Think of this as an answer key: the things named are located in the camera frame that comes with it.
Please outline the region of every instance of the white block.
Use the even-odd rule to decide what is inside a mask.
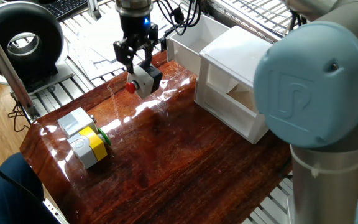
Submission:
[[[69,138],[88,126],[95,133],[98,133],[95,123],[83,108],[73,110],[68,115],[60,118],[57,122]]]
[[[95,165],[98,162],[92,151],[92,148],[90,147],[90,140],[87,137],[77,133],[67,141],[70,143],[75,155],[84,164],[85,169]]]
[[[229,28],[225,25],[202,15],[197,25],[187,28],[185,34],[182,36],[174,34],[168,38],[168,61],[174,60],[198,75],[200,70],[198,53],[227,30]]]
[[[201,52],[196,103],[252,144],[269,130],[254,98],[254,74],[270,43],[235,26]]]

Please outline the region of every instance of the wooden table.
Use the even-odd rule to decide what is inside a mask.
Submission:
[[[165,54],[154,65],[154,94],[129,94],[123,73],[38,119],[23,156],[70,223],[241,223],[281,181],[288,144],[271,132],[250,144],[194,103],[196,75]],[[57,124],[78,107],[112,142],[88,170]]]

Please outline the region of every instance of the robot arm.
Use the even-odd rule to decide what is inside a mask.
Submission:
[[[114,51],[117,61],[127,68],[127,90],[136,92],[141,98],[157,90],[162,78],[162,73],[151,64],[153,48],[158,44],[158,25],[153,24],[150,18],[152,9],[151,0],[116,1],[124,38],[114,43]],[[134,56],[142,49],[145,60],[134,67]]]
[[[270,130],[291,144],[295,224],[351,224],[358,200],[358,0],[285,3],[313,22],[262,57],[256,105]]]

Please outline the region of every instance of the white paper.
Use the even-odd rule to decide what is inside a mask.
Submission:
[[[109,11],[109,14],[103,15],[97,22],[77,33],[82,46],[93,49],[110,62],[116,59],[113,43],[122,40],[123,36],[119,14],[115,10]]]

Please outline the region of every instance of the cable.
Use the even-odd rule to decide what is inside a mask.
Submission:
[[[291,10],[291,13],[292,13],[292,19],[291,19],[291,25],[290,25],[290,29],[289,29],[290,32],[295,27],[295,22],[296,22],[296,12]]]
[[[16,129],[16,118],[21,117],[21,116],[25,116],[25,115],[20,110],[20,103],[18,101],[16,101],[15,107],[13,107],[12,112],[7,114],[7,117],[8,118],[13,118],[13,128],[14,128],[14,131],[17,132],[17,133],[23,131],[25,128],[30,128],[27,125],[23,125],[22,129],[20,129],[20,130]]]
[[[283,175],[284,171],[285,171],[285,168],[288,167],[288,165],[291,163],[292,161],[292,157],[289,157],[287,159],[287,161],[285,161],[284,165],[281,167],[280,171],[278,172],[278,176],[281,178],[281,179],[284,179],[284,178],[288,178],[288,179],[291,179],[293,178],[293,175]]]
[[[195,0],[195,10],[194,10],[194,13],[193,13],[193,15],[191,17],[190,17],[190,14],[191,14],[191,6],[193,5],[193,0],[190,0],[186,19],[183,22],[177,23],[177,24],[174,23],[174,21],[172,19],[172,16],[175,17],[175,22],[178,22],[177,17],[176,17],[177,14],[175,14],[175,13],[181,13],[180,6],[179,6],[179,8],[173,9],[168,0],[165,0],[165,2],[163,0],[155,0],[155,1],[157,2],[158,7],[160,8],[161,13],[163,14],[164,18],[173,26],[172,31],[175,31],[178,35],[183,35],[186,32],[188,27],[194,27],[200,21],[200,18],[201,18],[201,0]]]
[[[5,175],[3,172],[0,171],[0,177],[4,180],[6,180],[7,182],[9,182],[10,184],[12,184],[14,187],[16,187],[17,189],[21,190],[26,196],[28,196],[29,198],[31,198],[31,200],[38,202],[41,202],[33,193],[31,193],[30,190],[28,190],[27,188],[23,187],[23,185],[17,183],[15,180],[11,179],[10,177],[8,177],[7,175]]]

